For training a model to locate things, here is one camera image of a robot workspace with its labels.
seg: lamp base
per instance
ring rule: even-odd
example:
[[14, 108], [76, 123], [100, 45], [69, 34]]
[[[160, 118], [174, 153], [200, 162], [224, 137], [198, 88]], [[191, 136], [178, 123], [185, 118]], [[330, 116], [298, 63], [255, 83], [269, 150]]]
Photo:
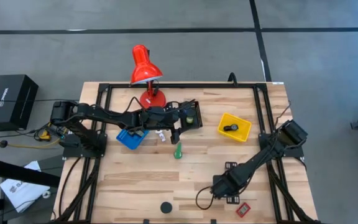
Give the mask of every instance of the lamp base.
[[145, 91], [142, 96], [140, 96], [140, 103], [145, 108], [149, 108], [151, 106], [164, 107], [167, 102], [165, 101], [165, 95], [162, 91], [159, 90], [157, 91], [157, 94], [153, 97], [150, 97], [148, 91]]

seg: white paper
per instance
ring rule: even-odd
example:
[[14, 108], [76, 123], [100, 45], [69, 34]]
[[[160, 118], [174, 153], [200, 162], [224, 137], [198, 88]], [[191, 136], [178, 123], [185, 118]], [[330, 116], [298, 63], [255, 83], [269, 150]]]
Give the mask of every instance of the white paper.
[[[30, 162], [25, 168], [40, 171], [37, 161]], [[49, 186], [38, 184], [29, 184], [20, 180], [7, 179], [0, 184], [5, 195], [12, 202], [17, 212], [23, 212], [32, 205], [45, 191], [49, 190]]]

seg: black box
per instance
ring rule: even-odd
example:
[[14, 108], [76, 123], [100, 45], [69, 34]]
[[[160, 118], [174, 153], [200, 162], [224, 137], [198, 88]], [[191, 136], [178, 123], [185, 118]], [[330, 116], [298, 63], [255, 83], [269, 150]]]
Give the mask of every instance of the black box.
[[0, 75], [0, 131], [27, 128], [37, 90], [27, 75]]

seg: gray floor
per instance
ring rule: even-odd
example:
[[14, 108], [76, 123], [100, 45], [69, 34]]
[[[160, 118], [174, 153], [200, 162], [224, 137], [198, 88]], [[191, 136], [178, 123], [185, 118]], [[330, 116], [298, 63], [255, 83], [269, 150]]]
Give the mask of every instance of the gray floor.
[[[256, 0], [262, 28], [358, 27], [357, 0]], [[252, 27], [248, 1], [0, 0], [0, 29]], [[285, 82], [294, 118], [309, 132], [308, 177], [319, 219], [358, 223], [358, 32], [264, 34], [273, 81]], [[263, 81], [254, 33], [0, 35], [0, 74], [25, 73], [38, 99], [78, 99], [85, 81], [128, 81], [131, 48], [145, 44], [165, 81]], [[46, 123], [37, 103], [29, 129]], [[26, 137], [14, 143], [33, 143]], [[61, 150], [1, 149], [24, 164]], [[12, 223], [41, 222], [38, 213]]]

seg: small red object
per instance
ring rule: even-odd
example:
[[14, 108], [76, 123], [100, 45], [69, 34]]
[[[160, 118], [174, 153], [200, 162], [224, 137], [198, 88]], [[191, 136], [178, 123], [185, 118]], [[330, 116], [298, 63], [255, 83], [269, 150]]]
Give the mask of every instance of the small red object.
[[236, 213], [242, 218], [246, 213], [251, 210], [251, 207], [247, 203], [243, 203], [237, 210]]
[[152, 82], [162, 77], [161, 70], [155, 66], [149, 59], [149, 51], [144, 45], [136, 45], [132, 49], [135, 60], [135, 69], [132, 72], [131, 84], [147, 82], [148, 89], [140, 97], [140, 103], [145, 108], [150, 106], [165, 106], [165, 95], [158, 90], [155, 94], [152, 88]]

